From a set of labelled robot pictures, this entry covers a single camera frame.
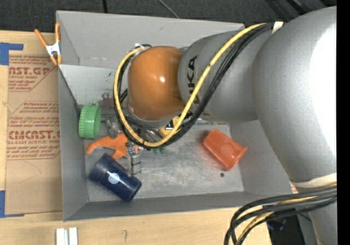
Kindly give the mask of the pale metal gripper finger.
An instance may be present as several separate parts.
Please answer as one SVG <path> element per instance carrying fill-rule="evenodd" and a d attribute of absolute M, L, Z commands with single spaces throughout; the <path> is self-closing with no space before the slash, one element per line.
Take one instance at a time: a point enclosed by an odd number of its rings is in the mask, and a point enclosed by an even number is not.
<path fill-rule="evenodd" d="M 127 160 L 132 175 L 141 172 L 141 155 L 135 148 L 129 147 L 127 149 Z"/>
<path fill-rule="evenodd" d="M 120 133 L 119 122 L 117 117 L 112 117 L 106 120 L 108 132 L 110 137 L 117 137 Z"/>

